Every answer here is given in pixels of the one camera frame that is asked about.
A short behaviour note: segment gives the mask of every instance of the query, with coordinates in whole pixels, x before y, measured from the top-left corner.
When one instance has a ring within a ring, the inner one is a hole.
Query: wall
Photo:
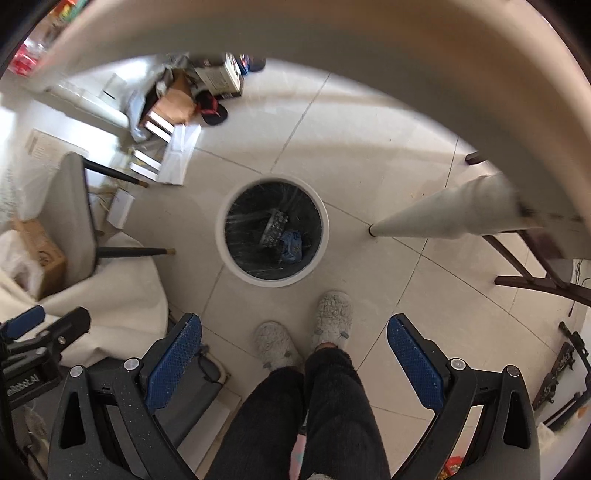
[[[21,83],[22,79],[10,72],[0,79],[0,171],[4,171],[10,161],[22,158],[32,129],[82,147],[88,151],[89,160],[110,165],[119,145],[117,136],[71,119],[34,100]],[[98,174],[88,177],[92,185],[102,182],[102,176]]]

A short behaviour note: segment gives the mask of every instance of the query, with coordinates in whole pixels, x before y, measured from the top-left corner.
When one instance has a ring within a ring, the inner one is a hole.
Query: shoe
[[[290,333],[277,322],[265,322],[254,334],[256,351],[264,368],[271,372],[283,367],[300,367],[303,363]]]
[[[346,293],[330,291],[320,299],[316,311],[316,328],[311,352],[321,343],[334,343],[344,349],[353,325],[353,305]]]

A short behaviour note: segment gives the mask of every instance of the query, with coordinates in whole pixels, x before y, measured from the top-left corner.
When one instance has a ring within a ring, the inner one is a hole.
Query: slipper
[[[219,125],[228,118],[228,111],[220,105],[216,98],[209,92],[200,92],[195,98],[197,111],[208,125]]]

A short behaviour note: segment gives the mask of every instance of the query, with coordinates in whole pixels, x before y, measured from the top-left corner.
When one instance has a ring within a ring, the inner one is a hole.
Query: white cloth
[[[141,246],[124,233],[116,234],[107,245]],[[39,302],[0,271],[0,322],[37,303],[46,311],[45,322],[22,340],[34,337],[76,307],[90,312],[90,332],[63,352],[61,364],[67,367],[88,367],[107,356],[140,358],[166,333],[168,303],[151,257],[103,260],[92,277]]]

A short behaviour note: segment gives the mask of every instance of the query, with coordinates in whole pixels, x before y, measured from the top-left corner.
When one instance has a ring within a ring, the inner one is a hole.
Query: brown cardboard box
[[[39,220],[12,220],[13,227],[21,238],[31,258],[37,260],[43,268],[43,281],[39,299],[61,290],[66,275],[67,259],[62,251],[47,236]]]
[[[172,125],[185,125],[195,115],[195,103],[191,96],[191,85],[182,70],[174,70],[174,81],[166,94],[151,108]]]

